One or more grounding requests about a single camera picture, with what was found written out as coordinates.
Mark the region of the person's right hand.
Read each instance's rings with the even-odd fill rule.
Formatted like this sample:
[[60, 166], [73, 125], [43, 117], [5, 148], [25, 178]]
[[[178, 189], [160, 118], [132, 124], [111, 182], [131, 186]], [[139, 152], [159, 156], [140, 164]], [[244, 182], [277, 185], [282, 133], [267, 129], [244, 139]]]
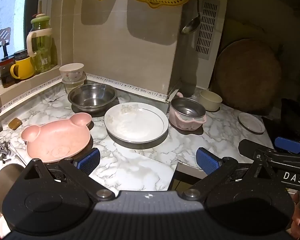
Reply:
[[300, 239], [300, 197], [298, 192], [294, 194], [292, 200], [295, 204], [295, 209], [288, 232], [294, 239]]

